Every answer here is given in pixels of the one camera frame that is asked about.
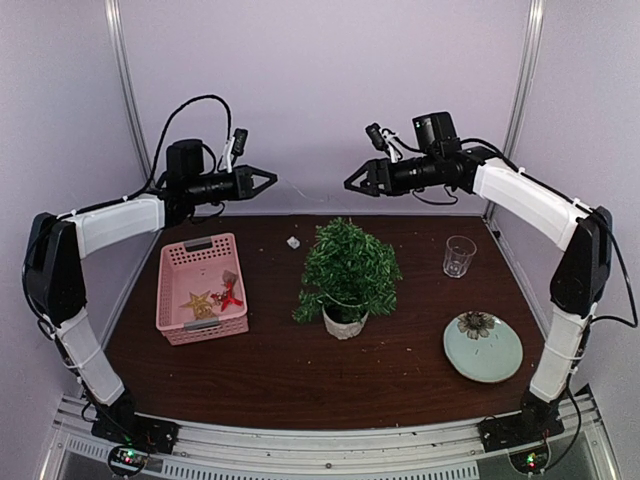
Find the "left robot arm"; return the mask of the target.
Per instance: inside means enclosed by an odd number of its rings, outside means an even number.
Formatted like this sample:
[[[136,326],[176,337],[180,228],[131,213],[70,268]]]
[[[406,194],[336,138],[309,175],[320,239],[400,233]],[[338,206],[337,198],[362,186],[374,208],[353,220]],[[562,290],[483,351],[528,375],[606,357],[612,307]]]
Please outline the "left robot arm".
[[[200,205],[253,199],[273,186],[276,174],[238,164],[247,137],[246,130],[228,127],[222,157],[211,171],[204,169],[208,148],[197,139],[157,145],[154,157],[166,160],[165,170],[150,172],[134,193],[33,219],[22,264],[23,295],[90,402],[108,411],[104,425],[123,444],[137,442],[144,424],[127,409],[131,395],[90,325],[82,262],[106,247],[178,226]]]

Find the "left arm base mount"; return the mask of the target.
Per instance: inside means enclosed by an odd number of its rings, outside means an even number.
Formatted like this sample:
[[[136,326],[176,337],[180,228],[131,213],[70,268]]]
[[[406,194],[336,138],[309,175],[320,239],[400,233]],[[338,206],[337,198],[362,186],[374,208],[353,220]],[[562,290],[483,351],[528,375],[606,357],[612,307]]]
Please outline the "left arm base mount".
[[[141,473],[152,455],[172,454],[179,426],[175,422],[135,414],[125,427],[107,414],[99,413],[91,434],[114,443],[107,454],[107,466],[113,474],[130,478]]]

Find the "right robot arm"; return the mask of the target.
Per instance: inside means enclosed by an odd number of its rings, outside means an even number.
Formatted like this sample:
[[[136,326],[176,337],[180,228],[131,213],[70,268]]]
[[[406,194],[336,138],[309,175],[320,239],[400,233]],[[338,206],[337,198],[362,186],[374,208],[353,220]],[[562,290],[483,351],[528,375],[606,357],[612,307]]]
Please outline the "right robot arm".
[[[533,441],[550,426],[591,326],[600,319],[597,305],[612,259],[620,254],[611,212],[544,184],[486,140],[460,138],[447,112],[415,117],[412,125],[417,145],[410,158],[402,155],[407,146],[391,130],[376,123],[366,126],[382,156],[365,162],[345,180],[345,188],[371,197],[402,196],[432,186],[460,189],[506,209],[562,253],[550,281],[550,331],[512,423],[519,440]]]

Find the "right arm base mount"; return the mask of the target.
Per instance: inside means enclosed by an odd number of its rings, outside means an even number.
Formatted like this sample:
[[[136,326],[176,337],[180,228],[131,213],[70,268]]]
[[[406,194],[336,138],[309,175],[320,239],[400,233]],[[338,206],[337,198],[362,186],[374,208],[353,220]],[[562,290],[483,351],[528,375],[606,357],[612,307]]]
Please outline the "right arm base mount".
[[[477,425],[486,453],[505,450],[511,466],[525,475],[542,474],[552,463],[549,440],[565,431],[561,420],[552,420],[541,431],[525,426],[523,415],[488,416]]]

